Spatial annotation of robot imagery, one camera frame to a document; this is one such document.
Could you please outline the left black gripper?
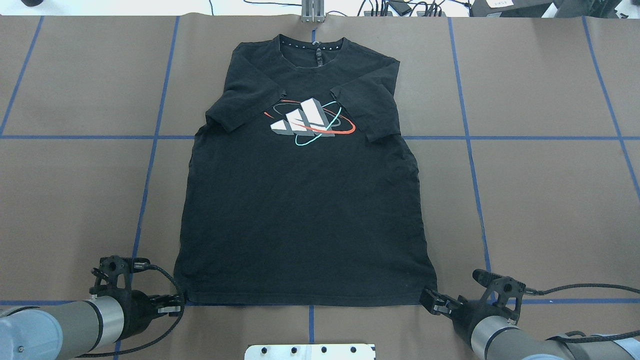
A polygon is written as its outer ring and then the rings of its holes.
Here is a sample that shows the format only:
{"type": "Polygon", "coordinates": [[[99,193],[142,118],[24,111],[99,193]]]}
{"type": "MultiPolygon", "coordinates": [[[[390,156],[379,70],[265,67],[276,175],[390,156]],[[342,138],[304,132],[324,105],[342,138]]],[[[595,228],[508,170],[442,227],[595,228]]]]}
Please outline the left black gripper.
{"type": "Polygon", "coordinates": [[[130,338],[144,332],[152,321],[162,316],[178,317],[185,309],[179,294],[151,295],[142,291],[126,292],[118,297],[123,313],[120,338],[130,338]]]}

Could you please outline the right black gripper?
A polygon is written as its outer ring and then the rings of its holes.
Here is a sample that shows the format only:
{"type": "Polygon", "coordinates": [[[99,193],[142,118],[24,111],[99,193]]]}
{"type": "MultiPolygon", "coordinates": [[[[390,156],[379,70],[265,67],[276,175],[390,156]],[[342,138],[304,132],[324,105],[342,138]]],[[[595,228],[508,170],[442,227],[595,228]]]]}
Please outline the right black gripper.
{"type": "Polygon", "coordinates": [[[486,301],[461,303],[461,301],[429,287],[422,289],[419,304],[432,315],[451,317],[454,332],[462,341],[471,340],[475,327],[483,319],[501,316],[501,309],[486,303],[486,301]]]}

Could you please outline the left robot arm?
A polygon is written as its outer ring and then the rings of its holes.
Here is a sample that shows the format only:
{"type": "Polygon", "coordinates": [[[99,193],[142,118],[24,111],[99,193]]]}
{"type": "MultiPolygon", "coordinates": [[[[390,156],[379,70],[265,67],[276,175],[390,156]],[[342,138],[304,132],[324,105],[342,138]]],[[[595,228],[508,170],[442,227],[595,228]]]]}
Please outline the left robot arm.
{"type": "Polygon", "coordinates": [[[160,317],[180,321],[185,303],[178,295],[92,295],[52,306],[16,306],[1,312],[3,360],[98,358],[97,350],[144,332],[160,317]]]}

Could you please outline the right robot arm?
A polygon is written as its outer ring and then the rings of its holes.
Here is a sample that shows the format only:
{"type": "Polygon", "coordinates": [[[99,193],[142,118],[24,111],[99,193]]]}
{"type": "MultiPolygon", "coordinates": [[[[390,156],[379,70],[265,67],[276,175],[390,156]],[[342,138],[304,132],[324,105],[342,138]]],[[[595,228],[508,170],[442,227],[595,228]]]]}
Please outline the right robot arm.
{"type": "Polygon", "coordinates": [[[519,328],[515,309],[497,301],[453,298],[425,288],[419,303],[432,315],[452,321],[455,333],[478,360],[637,360],[637,335],[559,333],[532,337],[519,328]]]}

